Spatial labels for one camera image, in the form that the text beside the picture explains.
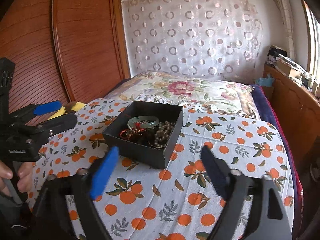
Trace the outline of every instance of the jade bangle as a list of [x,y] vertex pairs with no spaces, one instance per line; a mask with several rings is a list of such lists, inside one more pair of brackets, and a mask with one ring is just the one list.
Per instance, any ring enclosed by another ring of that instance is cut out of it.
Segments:
[[139,121],[151,121],[151,122],[148,122],[148,123],[142,123],[140,124],[140,128],[142,129],[147,129],[147,128],[152,128],[152,127],[155,127],[159,124],[159,119],[155,116],[137,116],[137,117],[133,117],[131,119],[129,119],[128,121],[128,126],[130,126],[132,129],[135,129],[136,128],[136,122],[139,122]]

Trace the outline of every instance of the black box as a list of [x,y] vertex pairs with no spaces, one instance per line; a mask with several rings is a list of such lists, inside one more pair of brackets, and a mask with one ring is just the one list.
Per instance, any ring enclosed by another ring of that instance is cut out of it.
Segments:
[[[176,123],[165,148],[156,149],[119,138],[120,132],[128,128],[127,123],[131,117],[143,115],[156,116],[160,122]],[[166,169],[181,132],[182,123],[182,106],[133,101],[102,134],[109,147],[119,147],[120,155],[149,164],[156,169]]]

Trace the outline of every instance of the screw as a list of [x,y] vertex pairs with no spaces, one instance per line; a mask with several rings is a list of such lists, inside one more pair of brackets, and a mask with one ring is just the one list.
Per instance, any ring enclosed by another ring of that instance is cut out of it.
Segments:
[[242,175],[242,172],[237,170],[237,169],[232,169],[231,170],[231,174],[232,175],[235,175],[235,176],[241,176]]
[[263,174],[262,178],[265,179],[265,180],[272,180],[271,176],[268,175],[268,174]]
[[50,175],[47,177],[47,180],[54,180],[55,178],[56,178],[56,175],[50,174]]
[[80,169],[79,171],[77,171],[77,174],[80,176],[86,175],[86,174],[88,174],[88,170],[87,169]]

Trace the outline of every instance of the human hand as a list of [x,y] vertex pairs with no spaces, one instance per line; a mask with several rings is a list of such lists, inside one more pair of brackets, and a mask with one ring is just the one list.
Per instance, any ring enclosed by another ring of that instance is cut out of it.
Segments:
[[[0,161],[0,191],[8,196],[11,194],[2,178],[11,179],[12,176],[12,171]],[[17,184],[19,191],[28,192],[32,187],[32,162],[23,163],[18,170],[18,176],[20,178]]]

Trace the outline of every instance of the jewelry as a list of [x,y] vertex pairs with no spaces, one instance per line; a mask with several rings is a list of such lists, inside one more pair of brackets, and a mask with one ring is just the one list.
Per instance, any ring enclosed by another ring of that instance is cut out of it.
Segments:
[[174,129],[175,123],[165,121],[159,123],[159,130],[154,135],[154,142],[148,142],[149,145],[155,148],[164,148],[167,145],[169,137]]
[[145,129],[124,129],[119,134],[119,137],[126,141],[131,141],[132,137],[136,136],[142,136],[142,133],[145,131]]
[[137,116],[130,118],[128,121],[128,128],[130,129],[147,129],[155,127],[159,124],[159,119],[155,116]]

